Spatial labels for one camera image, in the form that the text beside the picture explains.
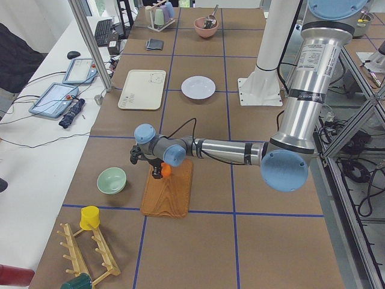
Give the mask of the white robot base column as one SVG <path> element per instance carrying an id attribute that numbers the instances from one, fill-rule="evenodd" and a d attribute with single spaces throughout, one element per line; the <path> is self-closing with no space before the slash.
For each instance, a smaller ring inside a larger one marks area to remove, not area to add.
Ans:
<path id="1" fill-rule="evenodd" d="M 238 79 L 242 106 L 283 105 L 280 96 L 278 66 L 300 1 L 271 2 L 254 71 L 248 78 Z"/>

